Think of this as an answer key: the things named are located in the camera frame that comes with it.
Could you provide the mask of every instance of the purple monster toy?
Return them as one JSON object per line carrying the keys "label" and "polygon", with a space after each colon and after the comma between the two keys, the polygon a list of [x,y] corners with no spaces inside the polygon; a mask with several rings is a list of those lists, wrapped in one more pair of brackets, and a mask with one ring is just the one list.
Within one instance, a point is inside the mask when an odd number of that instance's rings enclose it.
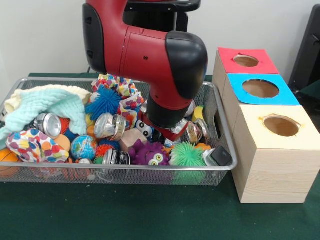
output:
{"label": "purple monster toy", "polygon": [[169,158],[159,142],[146,145],[139,139],[129,151],[131,163],[134,165],[168,166]]}

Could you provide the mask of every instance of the black object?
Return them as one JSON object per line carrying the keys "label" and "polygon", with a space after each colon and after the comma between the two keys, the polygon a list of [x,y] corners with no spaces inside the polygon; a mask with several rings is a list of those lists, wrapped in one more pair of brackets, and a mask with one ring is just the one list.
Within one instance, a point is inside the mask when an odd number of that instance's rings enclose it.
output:
{"label": "black object", "polygon": [[158,105],[149,95],[146,116],[155,126],[162,129],[172,129],[185,117],[188,108],[189,106],[181,110],[169,110]]}
{"label": "black object", "polygon": [[123,21],[131,26],[162,32],[188,31],[186,12],[197,10],[201,0],[189,1],[128,1]]}
{"label": "black object", "polygon": [[104,52],[104,31],[97,11],[89,4],[84,4],[83,35],[86,58],[92,69],[98,73],[107,74]]}
{"label": "black object", "polygon": [[320,79],[320,4],[313,7],[289,86],[302,90]]}
{"label": "black object", "polygon": [[201,0],[189,1],[128,1],[126,12],[192,12],[200,8]]}
{"label": "black object", "polygon": [[221,145],[211,153],[211,158],[221,167],[228,166],[232,162],[231,155]]}
{"label": "black object", "polygon": [[208,52],[205,43],[191,33],[171,31],[166,35],[165,47],[177,91],[181,97],[193,99],[206,77]]}

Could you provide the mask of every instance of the green spiky ball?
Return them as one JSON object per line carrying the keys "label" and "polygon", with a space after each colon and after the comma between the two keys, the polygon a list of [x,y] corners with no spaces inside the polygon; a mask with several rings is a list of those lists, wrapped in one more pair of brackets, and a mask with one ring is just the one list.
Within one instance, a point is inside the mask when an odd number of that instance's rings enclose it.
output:
{"label": "green spiky ball", "polygon": [[[183,142],[174,147],[171,152],[171,166],[182,167],[204,167],[205,161],[202,157],[202,150],[195,148],[188,142]],[[173,184],[175,185],[198,185],[206,176],[204,171],[176,171]]]}

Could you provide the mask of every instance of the blue spiky ball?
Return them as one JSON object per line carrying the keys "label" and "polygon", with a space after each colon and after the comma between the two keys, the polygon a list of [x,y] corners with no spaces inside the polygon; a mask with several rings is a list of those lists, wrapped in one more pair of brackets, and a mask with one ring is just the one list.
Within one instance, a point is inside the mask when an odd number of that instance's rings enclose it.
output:
{"label": "blue spiky ball", "polygon": [[97,91],[99,96],[85,107],[85,113],[91,114],[91,120],[96,121],[102,114],[115,115],[118,111],[121,96],[111,89],[101,85]]}

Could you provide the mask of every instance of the wooden box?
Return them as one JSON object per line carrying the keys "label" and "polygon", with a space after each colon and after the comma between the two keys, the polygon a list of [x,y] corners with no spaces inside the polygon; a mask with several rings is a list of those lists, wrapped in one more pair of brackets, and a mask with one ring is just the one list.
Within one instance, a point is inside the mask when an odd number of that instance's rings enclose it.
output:
{"label": "wooden box", "polygon": [[241,203],[303,203],[320,169],[320,134],[266,51],[219,48],[212,81],[237,150]]}
{"label": "wooden box", "polygon": [[320,170],[320,134],[304,108],[239,108],[232,174],[241,203],[304,203]]}

